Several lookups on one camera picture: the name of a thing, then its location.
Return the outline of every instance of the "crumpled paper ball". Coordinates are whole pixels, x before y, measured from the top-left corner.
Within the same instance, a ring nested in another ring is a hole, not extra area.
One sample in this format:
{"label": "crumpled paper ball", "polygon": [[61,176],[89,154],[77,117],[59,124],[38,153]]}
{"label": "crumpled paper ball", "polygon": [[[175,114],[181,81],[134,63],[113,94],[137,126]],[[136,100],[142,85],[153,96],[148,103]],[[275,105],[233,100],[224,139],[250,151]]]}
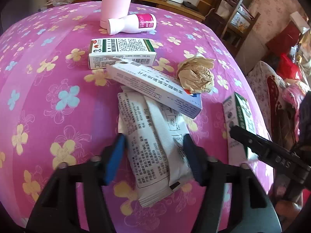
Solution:
{"label": "crumpled paper ball", "polygon": [[214,87],[214,59],[193,57],[178,65],[177,78],[184,89],[190,93],[210,92]]}

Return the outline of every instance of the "purple tablecloth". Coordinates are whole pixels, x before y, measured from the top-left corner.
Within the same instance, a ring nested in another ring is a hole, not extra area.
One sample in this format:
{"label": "purple tablecloth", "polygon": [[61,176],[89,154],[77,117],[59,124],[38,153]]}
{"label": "purple tablecloth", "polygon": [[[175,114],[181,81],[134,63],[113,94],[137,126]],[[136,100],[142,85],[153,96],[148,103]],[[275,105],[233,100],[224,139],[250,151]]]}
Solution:
{"label": "purple tablecloth", "polygon": [[[120,84],[103,70],[88,69],[91,39],[108,37],[99,26],[100,7],[100,2],[88,2],[48,9],[11,26],[0,38],[0,200],[21,226],[58,163],[83,163],[116,136]],[[131,4],[129,13],[153,13],[157,18],[152,32],[116,35],[152,39],[155,69],[175,76],[177,64],[197,52],[216,60],[215,87],[202,94],[203,110],[194,120],[185,119],[199,146],[228,162],[221,103],[234,91],[249,100],[257,133],[268,137],[246,79],[208,27],[143,5]],[[272,169],[261,162],[251,167],[268,191]],[[103,188],[117,232],[190,232],[204,188],[191,181],[142,209],[134,187],[124,157],[114,182]],[[77,190],[80,224],[87,228],[82,186]],[[220,229],[226,227],[230,198],[228,185]]]}

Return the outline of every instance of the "red label on bottle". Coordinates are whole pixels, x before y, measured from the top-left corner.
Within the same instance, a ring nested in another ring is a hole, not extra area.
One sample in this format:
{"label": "red label on bottle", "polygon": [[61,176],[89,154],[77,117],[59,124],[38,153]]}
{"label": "red label on bottle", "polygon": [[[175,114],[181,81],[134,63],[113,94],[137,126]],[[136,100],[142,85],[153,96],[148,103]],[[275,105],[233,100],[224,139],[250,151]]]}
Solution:
{"label": "red label on bottle", "polygon": [[151,14],[136,14],[138,17],[139,28],[152,28],[153,18]]}

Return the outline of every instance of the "white bottle cap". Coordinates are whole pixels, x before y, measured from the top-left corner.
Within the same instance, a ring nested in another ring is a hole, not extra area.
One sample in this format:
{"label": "white bottle cap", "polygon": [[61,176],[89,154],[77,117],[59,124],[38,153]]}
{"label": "white bottle cap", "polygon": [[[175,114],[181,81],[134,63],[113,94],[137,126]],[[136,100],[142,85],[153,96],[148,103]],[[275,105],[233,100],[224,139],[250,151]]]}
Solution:
{"label": "white bottle cap", "polygon": [[124,20],[111,18],[108,19],[107,31],[109,35],[114,35],[121,32],[124,28]]}

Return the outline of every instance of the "white and green box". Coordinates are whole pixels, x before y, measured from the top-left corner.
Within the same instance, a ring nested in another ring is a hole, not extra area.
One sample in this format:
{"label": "white and green box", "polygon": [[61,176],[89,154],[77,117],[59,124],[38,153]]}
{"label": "white and green box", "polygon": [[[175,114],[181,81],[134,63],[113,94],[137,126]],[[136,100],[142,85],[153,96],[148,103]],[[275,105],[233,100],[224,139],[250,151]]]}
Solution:
{"label": "white and green box", "polygon": [[149,39],[130,37],[92,39],[89,51],[90,69],[102,69],[115,64],[112,57],[152,66],[156,52]]}
{"label": "white and green box", "polygon": [[229,164],[239,166],[243,162],[257,160],[258,156],[254,154],[250,148],[245,147],[231,138],[229,133],[231,127],[237,125],[256,134],[255,124],[248,101],[243,96],[234,92],[222,105],[227,129]]}

